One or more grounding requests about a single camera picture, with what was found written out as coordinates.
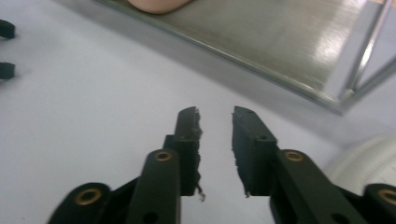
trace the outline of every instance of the white table surface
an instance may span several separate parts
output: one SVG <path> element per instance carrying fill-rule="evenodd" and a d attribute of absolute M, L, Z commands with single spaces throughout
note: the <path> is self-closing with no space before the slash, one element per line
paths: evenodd
<path fill-rule="evenodd" d="M 281 148 L 322 168 L 371 137 L 396 132 L 396 77 L 344 116 L 315 105 L 205 50 L 91 0 L 3 0 L 0 19 L 0 222 L 46 223 L 73 188 L 116 189 L 199 107 L 201 185 L 183 198 L 182 223 L 274 223 L 268 200 L 245 198 L 231 152 L 234 105 L 256 111 Z"/>

